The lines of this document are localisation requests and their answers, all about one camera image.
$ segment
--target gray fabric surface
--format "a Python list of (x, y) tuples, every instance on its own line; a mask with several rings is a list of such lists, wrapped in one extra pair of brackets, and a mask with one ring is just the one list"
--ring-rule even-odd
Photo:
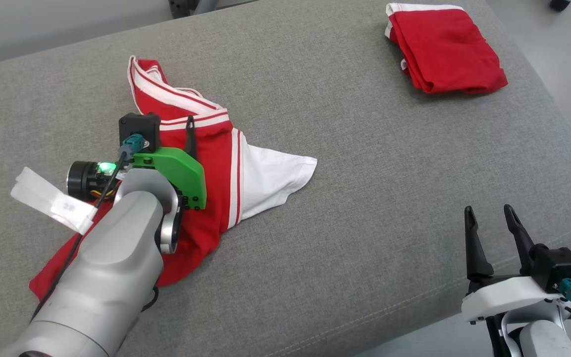
[(279, 208), (230, 230), (161, 289), (131, 356), (351, 355), (459, 311), (463, 208), (514, 271), (509, 203), (533, 239), (571, 247), (571, 127), (485, 3), (456, 0), (510, 85), (428, 96), (383, 37), (387, 0), (263, 0), (0, 63), (0, 348), (36, 305), (27, 283), (71, 232), (9, 197), (24, 166), (64, 188), (110, 160), (135, 110), (127, 59), (229, 109), (249, 144), (319, 159)]

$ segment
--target white label tag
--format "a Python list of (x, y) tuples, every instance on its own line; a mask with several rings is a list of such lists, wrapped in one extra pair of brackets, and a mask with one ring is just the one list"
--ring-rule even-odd
[(10, 195), (82, 235), (92, 225), (91, 220), (97, 211), (93, 205), (67, 196), (27, 167), (16, 178)]

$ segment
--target camera lens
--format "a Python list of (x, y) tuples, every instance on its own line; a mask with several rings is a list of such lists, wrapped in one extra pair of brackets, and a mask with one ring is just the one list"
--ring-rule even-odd
[(81, 201), (94, 201), (90, 191), (99, 187), (97, 169), (97, 163), (74, 161), (67, 174), (67, 194)]

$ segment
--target green led light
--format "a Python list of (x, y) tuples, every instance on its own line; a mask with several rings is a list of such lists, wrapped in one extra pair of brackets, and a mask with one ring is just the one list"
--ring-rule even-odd
[(98, 163), (98, 169), (105, 175), (113, 174), (116, 169), (115, 163)]

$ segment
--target folded red cloth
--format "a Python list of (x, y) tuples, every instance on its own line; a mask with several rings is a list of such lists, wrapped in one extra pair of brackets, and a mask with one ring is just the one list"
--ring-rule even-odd
[(385, 36), (405, 56), (401, 67), (425, 93), (491, 93), (508, 84), (499, 57), (470, 16), (453, 5), (387, 5)]

